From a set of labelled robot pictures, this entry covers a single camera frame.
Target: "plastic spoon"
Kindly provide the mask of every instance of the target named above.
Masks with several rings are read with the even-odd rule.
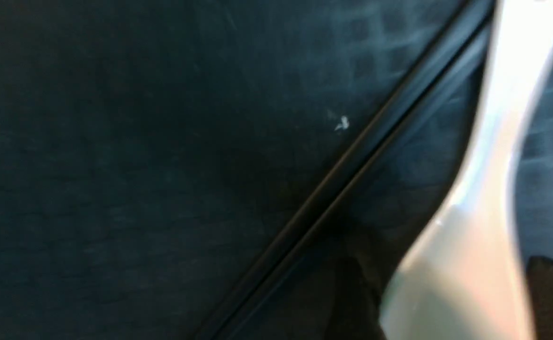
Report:
[[[451,191],[384,293],[388,340],[530,340],[513,188],[553,64],[553,0],[497,3],[480,103]]]

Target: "black trim strip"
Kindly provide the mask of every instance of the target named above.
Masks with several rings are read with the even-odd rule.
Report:
[[[271,278],[274,277],[271,272],[281,267],[279,264],[281,261],[284,259],[290,261],[292,249],[299,249],[300,240],[302,237],[306,239],[309,234],[309,227],[313,224],[320,224],[317,220],[322,219],[326,209],[335,204],[334,200],[338,194],[339,196],[343,194],[343,188],[346,185],[350,187],[350,181],[352,178],[356,178],[354,176],[356,172],[364,168],[363,165],[367,163],[371,155],[375,155],[376,147],[384,142],[386,136],[428,87],[434,83],[453,57],[464,45],[467,45],[467,41],[477,31],[480,24],[489,17],[492,8],[491,0],[469,0],[460,9],[434,44],[405,76],[382,109],[348,148],[348,151],[343,154],[283,230],[209,316],[195,335],[195,340],[213,340],[219,333],[224,333],[220,332],[223,327],[238,329],[239,325],[235,325],[233,321],[236,319],[244,321],[246,317],[241,319],[237,316],[232,319],[237,310],[245,304],[244,310],[249,311],[250,304],[246,303],[246,300],[252,294],[258,302],[265,299],[265,296],[258,298],[259,293],[254,293],[254,291],[263,281],[268,282],[266,278],[269,275]]]

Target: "white plastic spoon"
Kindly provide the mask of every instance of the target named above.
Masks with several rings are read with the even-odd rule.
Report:
[[[384,293],[379,321],[388,340],[535,337],[512,194],[552,64],[553,0],[497,2],[464,162]]]

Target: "dark fabric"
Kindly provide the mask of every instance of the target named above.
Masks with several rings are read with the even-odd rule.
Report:
[[[0,339],[186,339],[459,3],[0,1]],[[455,174],[478,83],[240,338],[323,338],[334,256],[388,277]],[[553,76],[539,112],[518,220],[524,254],[553,257]]]

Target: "white speck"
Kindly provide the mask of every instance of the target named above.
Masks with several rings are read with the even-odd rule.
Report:
[[[350,127],[350,121],[348,121],[348,118],[346,116],[342,116],[341,123],[337,124],[337,126],[335,127],[335,130],[333,131],[346,130],[349,127]]]

